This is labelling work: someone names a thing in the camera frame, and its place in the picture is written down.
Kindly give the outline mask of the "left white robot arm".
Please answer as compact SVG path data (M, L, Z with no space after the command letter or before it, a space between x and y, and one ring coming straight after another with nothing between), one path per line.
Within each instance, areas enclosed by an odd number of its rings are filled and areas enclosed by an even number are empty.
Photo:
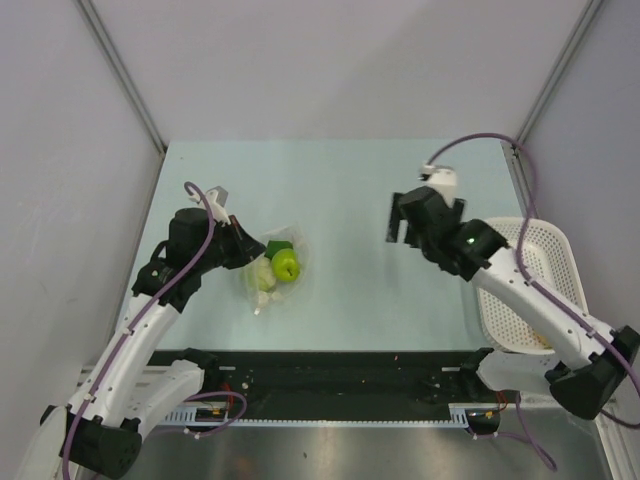
M142 443L179 404L207 400L221 387L205 353L174 361L140 397L134 390L168 329L216 268L235 270L257 260L265 246L235 216L215 206L177 211L147 264L138 272L121 326L71 399L43 415L23 479L69 479L73 466L110 479L132 467Z

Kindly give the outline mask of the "green fake apple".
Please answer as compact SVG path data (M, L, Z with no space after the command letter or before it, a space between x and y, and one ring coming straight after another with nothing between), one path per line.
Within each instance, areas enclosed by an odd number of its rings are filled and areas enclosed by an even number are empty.
M271 259L271 267L276 279L284 283L292 283L300 274L300 264L293 249L279 251Z

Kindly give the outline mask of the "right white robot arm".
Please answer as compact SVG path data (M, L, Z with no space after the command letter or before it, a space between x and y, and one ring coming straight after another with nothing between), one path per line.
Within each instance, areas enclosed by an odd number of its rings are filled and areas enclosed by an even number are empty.
M479 219L464 221L465 203L447 204L422 186L392 196L387 240L405 243L442 271L496 297L551 345L547 355L481 348L463 365L461 388L473 401L495 391L551 396L569 413L593 420L619 385L634 376L639 334L614 329L529 274L506 238Z

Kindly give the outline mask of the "clear polka dot zip bag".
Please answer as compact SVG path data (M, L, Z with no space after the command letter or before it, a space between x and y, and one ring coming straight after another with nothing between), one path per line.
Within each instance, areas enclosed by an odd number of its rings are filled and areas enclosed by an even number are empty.
M311 265L310 245L298 224L262 233L257 239L266 250L240 274L254 315L295 293Z

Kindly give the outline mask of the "dark green fake pepper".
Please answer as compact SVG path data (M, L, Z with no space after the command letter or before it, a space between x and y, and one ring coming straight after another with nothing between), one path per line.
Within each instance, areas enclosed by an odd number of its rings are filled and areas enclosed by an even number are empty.
M292 249L293 244L287 240L269 240L266 245L265 257L272 259L279 251Z

